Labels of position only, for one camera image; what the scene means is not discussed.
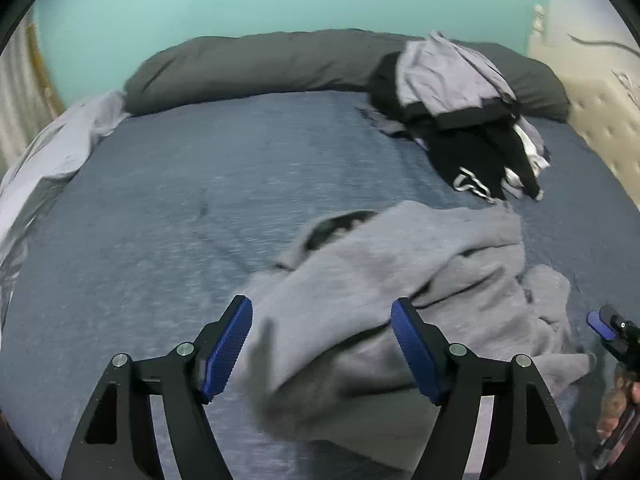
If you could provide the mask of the person's right hand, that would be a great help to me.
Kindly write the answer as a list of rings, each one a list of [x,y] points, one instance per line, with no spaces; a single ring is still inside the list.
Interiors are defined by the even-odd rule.
[[[629,404],[639,404],[640,386],[636,374],[617,373],[601,404],[597,434],[607,439],[620,423],[620,418]]]

